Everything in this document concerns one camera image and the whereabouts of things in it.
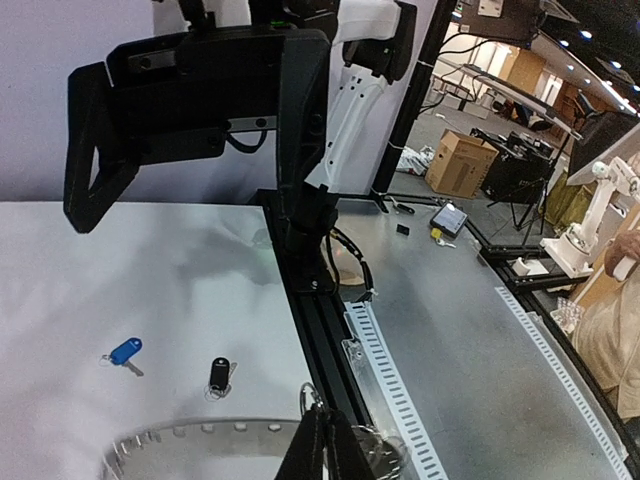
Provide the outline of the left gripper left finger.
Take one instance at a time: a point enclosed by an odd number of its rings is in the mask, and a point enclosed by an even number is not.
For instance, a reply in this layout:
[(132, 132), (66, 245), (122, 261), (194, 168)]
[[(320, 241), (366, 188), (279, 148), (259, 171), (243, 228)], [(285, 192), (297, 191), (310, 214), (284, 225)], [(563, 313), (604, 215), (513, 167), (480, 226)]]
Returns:
[(325, 429), (328, 414), (308, 410), (275, 476), (276, 480), (317, 480), (323, 477)]

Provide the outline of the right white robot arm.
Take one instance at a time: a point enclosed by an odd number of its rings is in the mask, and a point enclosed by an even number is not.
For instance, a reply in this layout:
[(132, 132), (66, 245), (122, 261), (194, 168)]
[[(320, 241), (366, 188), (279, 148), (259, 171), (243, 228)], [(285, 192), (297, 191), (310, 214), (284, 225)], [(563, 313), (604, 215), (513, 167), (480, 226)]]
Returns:
[(68, 78), (64, 213), (92, 231), (143, 166), (250, 155), (275, 139), (275, 238), (297, 292), (334, 291), (340, 177), (408, 69), (401, 1), (157, 1), (150, 38)]

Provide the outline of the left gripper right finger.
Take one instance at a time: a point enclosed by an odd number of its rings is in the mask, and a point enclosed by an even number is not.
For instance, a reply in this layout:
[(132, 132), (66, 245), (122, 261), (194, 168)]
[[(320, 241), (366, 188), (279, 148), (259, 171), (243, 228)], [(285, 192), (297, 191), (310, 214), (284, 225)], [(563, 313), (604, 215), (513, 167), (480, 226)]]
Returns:
[(374, 479), (369, 463), (344, 413), (330, 410), (327, 414), (324, 433), (330, 479)]

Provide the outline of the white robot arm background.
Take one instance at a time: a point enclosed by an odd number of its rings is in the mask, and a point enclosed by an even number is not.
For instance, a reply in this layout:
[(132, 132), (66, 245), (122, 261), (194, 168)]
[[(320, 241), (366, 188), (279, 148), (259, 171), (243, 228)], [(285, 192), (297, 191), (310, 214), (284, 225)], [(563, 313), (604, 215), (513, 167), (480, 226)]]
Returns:
[(620, 157), (608, 165), (596, 161), (592, 173), (597, 188), (581, 223), (572, 223), (559, 238), (543, 238), (540, 247), (570, 278), (588, 277), (593, 273), (589, 258), (598, 242), (598, 229), (612, 195), (616, 192), (639, 202), (639, 176)]

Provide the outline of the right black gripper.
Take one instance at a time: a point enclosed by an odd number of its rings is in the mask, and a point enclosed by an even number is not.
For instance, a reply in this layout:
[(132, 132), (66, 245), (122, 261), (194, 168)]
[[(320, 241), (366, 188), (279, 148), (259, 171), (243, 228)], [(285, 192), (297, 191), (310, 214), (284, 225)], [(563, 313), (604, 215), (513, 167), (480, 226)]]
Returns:
[(292, 216), (325, 148), (330, 49), (319, 30), (227, 27), (121, 44), (107, 66), (75, 69), (67, 83), (67, 220), (81, 234), (95, 229), (140, 170), (138, 137), (229, 130), (235, 120), (265, 117), (276, 120), (277, 191), (282, 214)]

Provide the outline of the metal disc keyring with rings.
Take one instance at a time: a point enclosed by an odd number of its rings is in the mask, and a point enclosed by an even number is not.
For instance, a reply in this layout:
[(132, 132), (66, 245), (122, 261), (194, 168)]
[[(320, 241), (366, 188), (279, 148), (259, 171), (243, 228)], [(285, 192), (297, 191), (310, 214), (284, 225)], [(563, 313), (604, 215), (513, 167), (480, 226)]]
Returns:
[[(298, 420), (197, 419), (139, 430), (108, 446), (101, 479), (275, 479), (303, 415), (327, 407), (315, 387), (300, 389)], [(324, 449), (323, 477), (330, 479)]]

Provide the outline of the blue tagged silver key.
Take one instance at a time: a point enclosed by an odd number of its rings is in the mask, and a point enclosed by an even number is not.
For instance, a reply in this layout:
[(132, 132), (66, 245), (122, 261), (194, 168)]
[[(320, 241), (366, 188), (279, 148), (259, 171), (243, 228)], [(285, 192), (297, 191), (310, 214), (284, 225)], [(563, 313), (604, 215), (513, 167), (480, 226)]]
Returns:
[(141, 378), (144, 376), (144, 372), (132, 363), (132, 358), (141, 351), (142, 346), (143, 343), (140, 338), (131, 337), (118, 345), (109, 354), (102, 355), (100, 363), (102, 365), (125, 368), (136, 377)]

